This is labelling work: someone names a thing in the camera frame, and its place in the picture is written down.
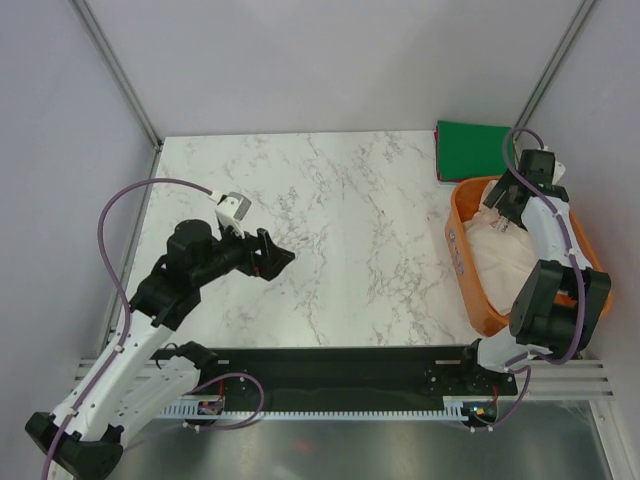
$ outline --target marble table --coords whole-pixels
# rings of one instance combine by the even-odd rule
[[[450,186],[435,178],[432,131],[168,138],[158,177],[241,192],[245,230],[264,227],[297,259],[274,281],[238,272],[202,289],[171,341],[208,347],[468,343],[444,238]],[[211,201],[156,185],[128,293],[176,224],[215,224]]]

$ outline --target gray floor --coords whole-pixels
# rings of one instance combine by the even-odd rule
[[[141,435],[168,425],[155,421]],[[434,422],[268,421],[231,432],[179,429],[128,452],[116,479],[606,480],[586,404],[525,404],[471,435]]]

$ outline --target gray wall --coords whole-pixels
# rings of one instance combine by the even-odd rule
[[[640,3],[600,3],[529,126],[567,166],[572,208],[613,281],[595,333],[640,450]]]
[[[579,0],[89,0],[160,135],[518,118]]]
[[[153,153],[67,0],[0,2],[0,478],[39,478],[24,433],[68,392],[112,292],[102,205]],[[136,199],[114,211],[122,259]]]

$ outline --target orange bin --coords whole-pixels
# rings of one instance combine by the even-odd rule
[[[447,245],[449,245],[449,252],[455,265],[458,283],[462,291],[469,320],[478,333],[488,337],[495,335],[509,324],[509,315],[500,315],[489,304],[473,263],[471,247],[467,241],[462,223],[471,220],[473,215],[478,211],[480,198],[487,184],[491,180],[497,180],[499,178],[500,177],[471,178],[461,182],[451,196],[451,215],[449,215],[449,220],[447,220],[445,227]],[[569,212],[569,218],[580,249],[585,257],[591,262],[594,270],[603,271],[602,265],[598,257],[596,257],[573,211]],[[572,304],[571,299],[566,296],[558,296],[556,301]],[[602,309],[600,318],[609,312],[611,302],[612,296],[611,292],[609,292],[609,297]]]

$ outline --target green book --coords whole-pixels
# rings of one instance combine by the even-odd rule
[[[502,175],[507,167],[502,142],[510,127],[438,121],[436,169],[441,182]],[[513,161],[513,148],[509,148]]]

